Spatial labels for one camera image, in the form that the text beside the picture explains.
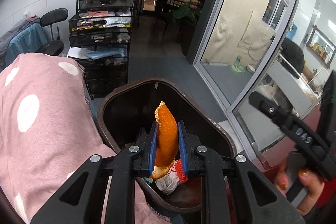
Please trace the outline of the person's right hand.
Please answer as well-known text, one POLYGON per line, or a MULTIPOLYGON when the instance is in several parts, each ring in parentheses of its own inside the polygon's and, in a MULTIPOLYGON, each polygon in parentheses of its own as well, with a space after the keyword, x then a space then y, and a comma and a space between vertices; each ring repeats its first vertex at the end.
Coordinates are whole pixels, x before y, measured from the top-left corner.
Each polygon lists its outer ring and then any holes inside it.
MULTIPOLYGON (((286 174, 288 158, 286 157, 279 165, 277 176, 274 180, 274 186, 280 191, 283 196, 286 196, 286 190, 289 186, 288 176, 286 174)), ((325 186, 321 178, 307 168, 302 168, 298 171, 298 178, 308 189, 308 194, 296 208, 302 216, 308 215, 316 205, 319 197, 325 186)))

